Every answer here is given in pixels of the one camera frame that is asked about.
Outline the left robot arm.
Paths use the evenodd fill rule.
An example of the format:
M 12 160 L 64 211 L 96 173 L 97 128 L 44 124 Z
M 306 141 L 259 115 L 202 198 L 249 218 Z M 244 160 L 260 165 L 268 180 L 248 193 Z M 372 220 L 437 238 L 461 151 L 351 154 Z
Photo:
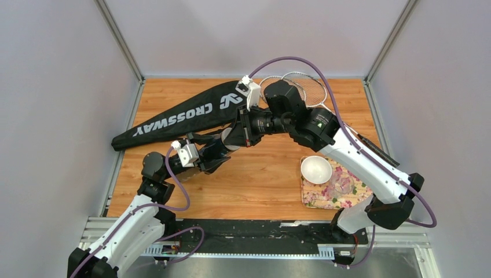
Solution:
M 150 152 L 142 161 L 142 183 L 114 224 L 86 249 L 74 249 L 68 277 L 120 277 L 158 240 L 177 236 L 177 211 L 190 207 L 190 197 L 177 176 L 211 173 L 229 159 L 233 148 L 223 140 L 229 128 L 214 134 L 189 133 L 171 143 L 168 152 Z

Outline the black Crossway racket bag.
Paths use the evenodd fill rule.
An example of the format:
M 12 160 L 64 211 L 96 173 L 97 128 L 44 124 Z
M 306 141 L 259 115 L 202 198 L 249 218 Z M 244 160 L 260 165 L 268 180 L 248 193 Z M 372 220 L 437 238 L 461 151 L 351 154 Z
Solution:
M 176 140 L 190 132 L 223 126 L 236 119 L 247 95 L 236 90 L 238 81 L 211 87 L 196 96 L 114 137 L 111 146 L 122 151 L 155 142 Z

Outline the black shuttlecock tube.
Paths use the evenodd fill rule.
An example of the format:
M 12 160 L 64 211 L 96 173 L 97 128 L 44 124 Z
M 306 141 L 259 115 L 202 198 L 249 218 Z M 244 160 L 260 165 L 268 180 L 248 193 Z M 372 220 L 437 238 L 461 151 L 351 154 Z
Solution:
M 209 175 L 228 161 L 230 154 L 238 150 L 237 146 L 223 143 L 230 131 L 227 127 L 210 134 L 188 133 L 177 149 L 178 162 L 173 168 L 177 178 L 186 181 L 199 173 Z

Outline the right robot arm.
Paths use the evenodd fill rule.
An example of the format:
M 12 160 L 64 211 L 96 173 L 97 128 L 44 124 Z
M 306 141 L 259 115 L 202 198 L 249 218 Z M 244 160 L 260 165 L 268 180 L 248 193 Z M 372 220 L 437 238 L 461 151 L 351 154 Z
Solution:
M 238 109 L 224 145 L 251 147 L 264 135 L 287 133 L 297 144 L 340 163 L 372 190 L 369 199 L 336 213 L 330 226 L 336 242 L 346 242 L 370 225 L 395 230 L 409 221 L 424 178 L 398 170 L 383 152 L 348 130 L 336 111 L 323 107 L 326 86 L 309 89 L 277 76 L 260 87 L 245 76 L 236 91 L 246 97 L 246 104 Z

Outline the clear plastic tube lid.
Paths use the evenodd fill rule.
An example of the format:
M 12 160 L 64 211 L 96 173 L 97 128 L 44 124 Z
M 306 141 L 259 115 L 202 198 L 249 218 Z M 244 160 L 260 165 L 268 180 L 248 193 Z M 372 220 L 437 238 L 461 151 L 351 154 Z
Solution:
M 228 137 L 228 135 L 230 134 L 230 132 L 232 131 L 232 128 L 231 127 L 227 127 L 225 128 L 222 132 L 221 132 L 221 140 L 222 140 L 222 143 L 224 145 L 227 145 L 226 143 L 226 139 Z

